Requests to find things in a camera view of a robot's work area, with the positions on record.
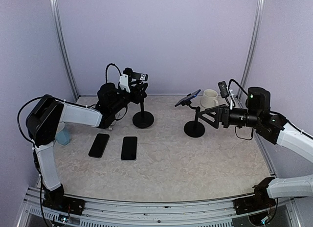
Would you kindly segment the tall black phone stand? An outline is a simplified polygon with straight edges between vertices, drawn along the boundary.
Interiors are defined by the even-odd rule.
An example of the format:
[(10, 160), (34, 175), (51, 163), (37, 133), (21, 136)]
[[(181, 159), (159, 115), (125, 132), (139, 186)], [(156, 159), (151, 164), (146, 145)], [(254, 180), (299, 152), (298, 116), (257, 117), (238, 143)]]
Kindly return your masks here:
[[(129, 79), (130, 82), (136, 80), (147, 82), (148, 74), (137, 73), (133, 71), (131, 78), (132, 79)], [(153, 124), (154, 116), (150, 112), (144, 110), (144, 99), (139, 100), (139, 104), (140, 111), (133, 116), (133, 124), (138, 128), (145, 129)]]

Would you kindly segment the white folding phone stand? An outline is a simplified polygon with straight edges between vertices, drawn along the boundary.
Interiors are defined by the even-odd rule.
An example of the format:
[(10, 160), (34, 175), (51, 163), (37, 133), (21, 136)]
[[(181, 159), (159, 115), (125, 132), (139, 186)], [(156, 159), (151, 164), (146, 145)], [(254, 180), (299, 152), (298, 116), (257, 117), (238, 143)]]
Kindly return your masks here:
[(117, 123), (117, 121), (114, 120), (114, 121), (111, 123), (111, 125), (108, 127), (108, 130), (111, 131), (111, 130), (114, 128), (114, 126), (116, 125), (116, 123)]

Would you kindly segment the grey phone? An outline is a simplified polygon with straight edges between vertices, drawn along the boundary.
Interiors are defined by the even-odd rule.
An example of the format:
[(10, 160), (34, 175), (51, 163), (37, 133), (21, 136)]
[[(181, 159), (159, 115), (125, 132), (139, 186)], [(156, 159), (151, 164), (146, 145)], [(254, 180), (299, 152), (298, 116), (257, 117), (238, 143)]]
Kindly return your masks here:
[(125, 136), (122, 143), (121, 160), (135, 161), (137, 153), (137, 137)]

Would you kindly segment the black smartphone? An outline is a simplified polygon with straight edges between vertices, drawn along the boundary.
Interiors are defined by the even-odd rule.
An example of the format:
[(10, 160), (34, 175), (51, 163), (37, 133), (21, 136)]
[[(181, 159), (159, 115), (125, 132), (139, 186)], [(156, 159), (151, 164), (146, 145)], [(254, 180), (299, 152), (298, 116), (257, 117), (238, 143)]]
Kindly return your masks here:
[(88, 153), (89, 157), (100, 159), (109, 141), (109, 134), (97, 134)]

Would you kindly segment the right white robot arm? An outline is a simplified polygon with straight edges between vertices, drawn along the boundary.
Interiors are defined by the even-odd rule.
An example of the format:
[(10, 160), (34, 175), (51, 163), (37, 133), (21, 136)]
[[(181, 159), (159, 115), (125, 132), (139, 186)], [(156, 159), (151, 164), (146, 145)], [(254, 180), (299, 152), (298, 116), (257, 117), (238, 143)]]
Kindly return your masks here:
[[(313, 160), (313, 137), (297, 128), (285, 116), (270, 110), (270, 92), (261, 87), (250, 87), (247, 91), (246, 108), (230, 108), (220, 105), (199, 112), (198, 117), (214, 128), (223, 125), (250, 127), (265, 140), (287, 148), (308, 161)], [(263, 179), (254, 188), (250, 198), (254, 209), (261, 209), (269, 199), (281, 197), (311, 197), (312, 175), (295, 178)]]

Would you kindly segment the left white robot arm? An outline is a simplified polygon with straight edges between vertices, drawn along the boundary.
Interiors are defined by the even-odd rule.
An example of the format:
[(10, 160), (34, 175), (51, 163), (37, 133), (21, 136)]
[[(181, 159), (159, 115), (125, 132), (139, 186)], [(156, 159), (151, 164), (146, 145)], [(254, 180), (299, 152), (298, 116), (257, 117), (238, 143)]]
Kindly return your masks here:
[(60, 123), (88, 125), (107, 129), (116, 121), (116, 115), (129, 103), (139, 104), (147, 94), (148, 84), (132, 81), (130, 91), (117, 89), (113, 83), (100, 88), (95, 108), (78, 105), (44, 95), (26, 119), (33, 150), (39, 164), (43, 184), (49, 191), (59, 189), (62, 184), (57, 174), (53, 147)]

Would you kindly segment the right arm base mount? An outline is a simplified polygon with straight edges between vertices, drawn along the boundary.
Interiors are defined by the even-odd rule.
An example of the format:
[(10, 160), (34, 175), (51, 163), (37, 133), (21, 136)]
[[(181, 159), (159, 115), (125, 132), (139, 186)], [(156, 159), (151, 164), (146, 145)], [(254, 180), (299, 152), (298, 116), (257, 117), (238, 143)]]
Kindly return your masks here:
[(238, 198), (233, 201), (237, 215), (259, 211), (276, 205), (276, 200), (268, 195), (254, 194), (252, 196)]

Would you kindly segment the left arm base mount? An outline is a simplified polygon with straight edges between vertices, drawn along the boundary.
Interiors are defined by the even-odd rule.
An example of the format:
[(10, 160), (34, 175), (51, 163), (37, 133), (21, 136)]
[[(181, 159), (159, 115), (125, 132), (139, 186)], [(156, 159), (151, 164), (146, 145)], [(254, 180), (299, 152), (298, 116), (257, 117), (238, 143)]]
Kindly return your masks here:
[(55, 204), (48, 199), (44, 199), (43, 206), (67, 214), (81, 216), (85, 207), (85, 201), (82, 199), (64, 196), (60, 204)]

